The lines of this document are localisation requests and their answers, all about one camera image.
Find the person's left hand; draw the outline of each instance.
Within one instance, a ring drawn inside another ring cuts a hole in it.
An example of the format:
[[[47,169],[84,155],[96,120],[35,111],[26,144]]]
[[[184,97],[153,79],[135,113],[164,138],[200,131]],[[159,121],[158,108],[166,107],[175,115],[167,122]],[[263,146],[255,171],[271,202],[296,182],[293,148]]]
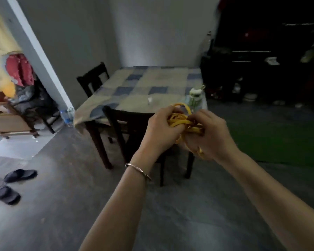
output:
[[[147,150],[159,156],[176,142],[180,134],[185,130],[185,125],[180,124],[176,127],[170,127],[167,119],[172,113],[183,112],[180,108],[171,105],[161,108],[149,119],[148,127],[140,146],[141,150]]]

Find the hand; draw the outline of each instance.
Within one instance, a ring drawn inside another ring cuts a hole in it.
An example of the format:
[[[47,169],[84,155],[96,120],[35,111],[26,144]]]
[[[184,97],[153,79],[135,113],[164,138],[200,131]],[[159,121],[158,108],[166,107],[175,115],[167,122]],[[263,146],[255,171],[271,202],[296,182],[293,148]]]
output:
[[[204,135],[196,133],[183,135],[192,152],[197,152],[201,148],[204,159],[214,159],[221,165],[239,152],[224,119],[206,109],[201,109],[190,115],[188,120],[201,123],[205,128]]]
[[[172,113],[183,112],[178,107],[168,106],[160,109],[149,119],[139,150],[145,151],[148,149],[149,152],[152,151],[159,156],[176,142],[180,134],[185,130],[185,125],[170,127],[167,119]]]

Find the checkered tablecloth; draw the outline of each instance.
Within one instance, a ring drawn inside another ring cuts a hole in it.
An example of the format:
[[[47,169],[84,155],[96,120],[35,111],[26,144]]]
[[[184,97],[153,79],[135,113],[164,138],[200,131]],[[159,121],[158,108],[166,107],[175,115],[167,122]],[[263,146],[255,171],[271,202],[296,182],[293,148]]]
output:
[[[74,125],[91,120],[108,124],[102,112],[105,105],[129,112],[155,113],[162,107],[184,102],[190,89],[201,85],[199,68],[122,68],[76,110]],[[202,108],[207,108],[205,98]]]

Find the yellow cord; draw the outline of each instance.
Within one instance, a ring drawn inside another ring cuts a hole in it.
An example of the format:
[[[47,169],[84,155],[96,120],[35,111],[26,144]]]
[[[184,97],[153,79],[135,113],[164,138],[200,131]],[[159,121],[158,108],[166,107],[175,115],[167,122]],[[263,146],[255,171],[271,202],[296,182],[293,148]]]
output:
[[[186,105],[184,103],[177,103],[177,104],[174,104],[174,106],[184,106],[188,112],[188,115],[192,114],[191,109],[188,107],[188,105]],[[167,122],[169,123],[170,127],[175,127],[179,124],[185,124],[186,128],[185,128],[184,132],[193,132],[193,133],[197,133],[197,134],[203,133],[204,127],[200,123],[195,123],[195,122],[188,120],[187,116],[185,114],[182,114],[182,113],[173,113],[171,115],[171,117],[167,120]],[[190,151],[185,139],[183,139],[183,137],[182,137],[182,134],[180,135],[179,139],[176,141],[176,144],[180,143],[180,141],[184,141],[184,144],[186,145],[186,147]],[[202,154],[203,154],[201,148],[199,148],[197,152],[192,152],[192,153],[197,153],[200,156],[202,156]]]

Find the forearm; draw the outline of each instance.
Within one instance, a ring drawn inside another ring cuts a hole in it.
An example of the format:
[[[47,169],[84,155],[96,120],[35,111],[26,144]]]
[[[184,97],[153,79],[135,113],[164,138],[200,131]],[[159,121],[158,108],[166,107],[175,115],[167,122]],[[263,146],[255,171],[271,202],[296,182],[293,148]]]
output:
[[[137,151],[131,164],[149,174],[157,160],[153,152]],[[91,230],[87,234],[80,251],[131,250],[144,197],[146,179],[132,167],[128,167],[113,195],[103,208]]]
[[[223,164],[289,250],[314,250],[314,210],[249,156],[239,152]]]

